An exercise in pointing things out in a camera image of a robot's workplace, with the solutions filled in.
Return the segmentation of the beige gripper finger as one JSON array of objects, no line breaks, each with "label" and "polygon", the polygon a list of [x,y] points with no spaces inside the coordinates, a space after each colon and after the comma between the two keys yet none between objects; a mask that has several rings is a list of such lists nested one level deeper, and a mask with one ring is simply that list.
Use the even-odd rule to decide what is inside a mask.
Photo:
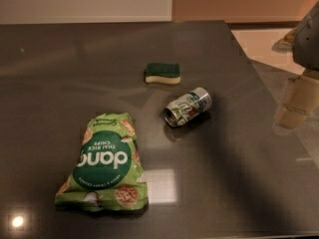
[{"label": "beige gripper finger", "polygon": [[296,35],[296,29],[293,28],[283,38],[281,38],[277,42],[278,47],[281,49],[283,48],[291,49],[294,43],[295,35]]},{"label": "beige gripper finger", "polygon": [[319,107],[319,72],[306,69],[289,78],[276,112],[276,123],[287,129],[299,127]]}]

